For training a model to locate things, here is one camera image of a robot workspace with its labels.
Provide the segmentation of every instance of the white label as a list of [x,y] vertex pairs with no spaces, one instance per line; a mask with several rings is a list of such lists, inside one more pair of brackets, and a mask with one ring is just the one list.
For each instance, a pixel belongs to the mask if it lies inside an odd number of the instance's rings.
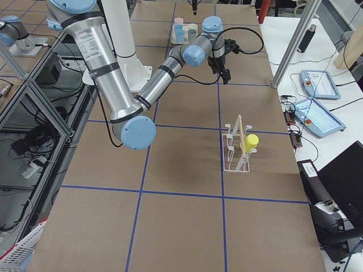
[[78,37],[75,39],[75,42],[77,43],[79,51],[81,51],[85,61],[102,56],[100,48],[92,32]]
[[308,177],[317,177],[318,174],[316,173],[313,165],[311,163],[303,163],[302,166],[305,169]]

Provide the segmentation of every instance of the black monitor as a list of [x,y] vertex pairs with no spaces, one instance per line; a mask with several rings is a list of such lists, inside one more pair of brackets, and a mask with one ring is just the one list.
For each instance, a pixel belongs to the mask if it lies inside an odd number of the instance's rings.
[[318,176],[352,225],[363,227],[363,144],[353,143]]

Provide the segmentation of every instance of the metal pole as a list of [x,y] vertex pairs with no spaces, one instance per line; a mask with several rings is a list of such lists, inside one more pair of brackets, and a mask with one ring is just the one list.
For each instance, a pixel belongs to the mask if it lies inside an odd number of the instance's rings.
[[27,77],[27,73],[20,66],[20,64],[15,60],[10,51],[2,44],[0,41],[0,57],[2,57],[8,65],[16,72],[16,74],[25,79]]
[[314,14],[318,9],[321,1],[322,0],[310,0],[307,3],[303,17],[300,19],[299,24],[297,25],[294,35],[291,38],[288,48],[286,49],[286,52],[282,57],[281,63],[275,73],[275,77],[272,80],[271,84],[272,88],[277,88],[278,85],[280,84],[282,77],[286,73],[286,70],[288,69],[290,62],[294,57],[294,54],[296,53],[297,46],[301,42],[305,34],[305,31],[308,29],[308,26],[311,20],[313,19]]

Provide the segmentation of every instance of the blue joint cap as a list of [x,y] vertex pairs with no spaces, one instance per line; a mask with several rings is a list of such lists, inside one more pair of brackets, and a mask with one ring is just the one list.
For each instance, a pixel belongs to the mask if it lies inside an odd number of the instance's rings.
[[15,43],[15,40],[12,37],[1,33],[0,33],[0,41],[2,41],[6,47],[10,47]]
[[218,16],[210,16],[202,22],[202,30],[207,33],[217,33],[223,31],[221,18]]
[[183,60],[190,66],[197,67],[204,59],[205,52],[197,45],[190,45],[183,52]]
[[21,22],[19,17],[15,16],[15,15],[4,16],[3,18],[0,18],[0,20],[5,22],[5,23],[18,23],[18,22]]
[[136,116],[124,125],[121,140],[132,150],[141,150],[151,145],[157,134],[154,122],[146,116]]
[[81,14],[94,8],[97,0],[50,0],[56,7],[68,13]]
[[61,27],[60,23],[49,20],[48,18],[47,18],[47,22],[48,22],[49,28],[56,30],[56,31],[61,31],[61,32],[63,31],[63,28]]

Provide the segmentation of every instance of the black cylindrical object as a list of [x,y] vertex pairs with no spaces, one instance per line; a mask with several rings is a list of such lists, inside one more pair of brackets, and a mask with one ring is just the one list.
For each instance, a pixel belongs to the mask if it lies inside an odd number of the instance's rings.
[[305,32],[304,37],[302,38],[301,43],[299,44],[299,47],[297,48],[297,52],[304,53],[307,46],[309,45],[311,39],[313,38],[315,34],[316,25],[312,24],[309,29]]

